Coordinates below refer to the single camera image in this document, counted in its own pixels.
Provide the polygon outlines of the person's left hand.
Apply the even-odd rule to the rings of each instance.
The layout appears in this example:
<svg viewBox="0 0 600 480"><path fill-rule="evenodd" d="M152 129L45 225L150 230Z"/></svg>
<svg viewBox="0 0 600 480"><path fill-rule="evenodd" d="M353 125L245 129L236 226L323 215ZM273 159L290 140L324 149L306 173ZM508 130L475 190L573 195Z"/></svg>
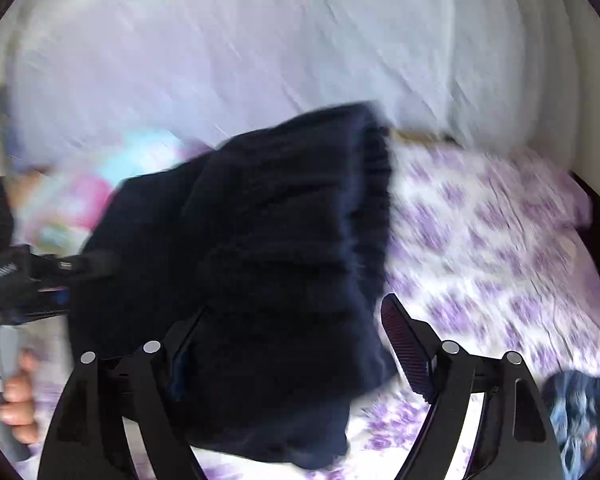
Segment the person's left hand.
<svg viewBox="0 0 600 480"><path fill-rule="evenodd" d="M40 430L35 419L33 379L38 357L31 348L20 353L20 371L4 382L4 399L0 420L9 426L17 441L25 445L38 443Z"/></svg>

